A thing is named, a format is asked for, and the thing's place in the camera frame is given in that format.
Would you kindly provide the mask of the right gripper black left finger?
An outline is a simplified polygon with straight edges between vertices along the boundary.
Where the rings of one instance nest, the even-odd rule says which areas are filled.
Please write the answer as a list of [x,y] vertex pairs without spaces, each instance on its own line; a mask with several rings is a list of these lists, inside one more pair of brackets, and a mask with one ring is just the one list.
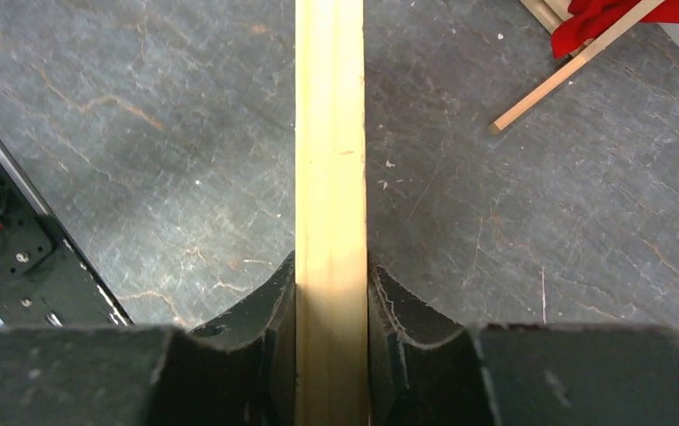
[[295,258],[185,331],[0,328],[0,425],[291,425]]

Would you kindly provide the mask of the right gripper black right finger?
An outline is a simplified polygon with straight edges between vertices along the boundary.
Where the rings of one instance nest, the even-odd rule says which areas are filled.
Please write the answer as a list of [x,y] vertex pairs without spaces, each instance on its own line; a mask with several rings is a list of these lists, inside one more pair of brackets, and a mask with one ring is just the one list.
[[679,334],[460,324],[368,265],[375,425],[679,425]]

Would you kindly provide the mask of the light wooden picture frame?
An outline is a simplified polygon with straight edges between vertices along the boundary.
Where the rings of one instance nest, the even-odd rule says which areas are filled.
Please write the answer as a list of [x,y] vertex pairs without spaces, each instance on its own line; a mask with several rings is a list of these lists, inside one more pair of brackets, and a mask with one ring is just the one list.
[[363,4],[296,3],[296,423],[369,422]]

